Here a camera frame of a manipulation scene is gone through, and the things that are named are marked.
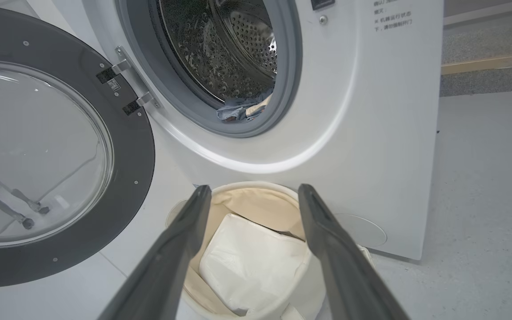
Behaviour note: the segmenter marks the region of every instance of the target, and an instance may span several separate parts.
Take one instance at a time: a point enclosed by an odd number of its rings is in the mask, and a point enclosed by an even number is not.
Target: qr code
[[[110,85],[110,88],[112,89],[112,91],[118,91],[122,88],[118,84],[118,81],[116,81],[115,79],[108,80],[108,84]]]

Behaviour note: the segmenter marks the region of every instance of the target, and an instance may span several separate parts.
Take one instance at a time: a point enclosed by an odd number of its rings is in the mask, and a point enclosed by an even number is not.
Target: wooden strip
[[[443,64],[441,74],[451,75],[453,73],[505,68],[512,68],[512,55]]]

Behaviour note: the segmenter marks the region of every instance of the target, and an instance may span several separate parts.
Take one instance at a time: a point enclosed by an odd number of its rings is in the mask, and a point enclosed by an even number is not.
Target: washing machine door
[[[442,1],[53,3],[85,42],[132,61],[157,102],[156,143],[192,184],[312,184],[357,243],[421,258]],[[256,118],[218,117],[268,98]]]
[[[0,286],[72,267],[132,220],[154,164],[141,103],[94,49],[0,9]]]

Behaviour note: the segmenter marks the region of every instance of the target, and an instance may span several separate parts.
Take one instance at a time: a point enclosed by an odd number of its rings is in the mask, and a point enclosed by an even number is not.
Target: stainless steel drum
[[[276,40],[262,0],[160,0],[165,36],[195,83],[220,101],[274,87]]]

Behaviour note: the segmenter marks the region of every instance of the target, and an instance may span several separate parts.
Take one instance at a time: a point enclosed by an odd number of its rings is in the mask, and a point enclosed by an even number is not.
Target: gray floor
[[[512,320],[512,92],[441,98],[438,123],[422,260],[376,269],[413,320]]]

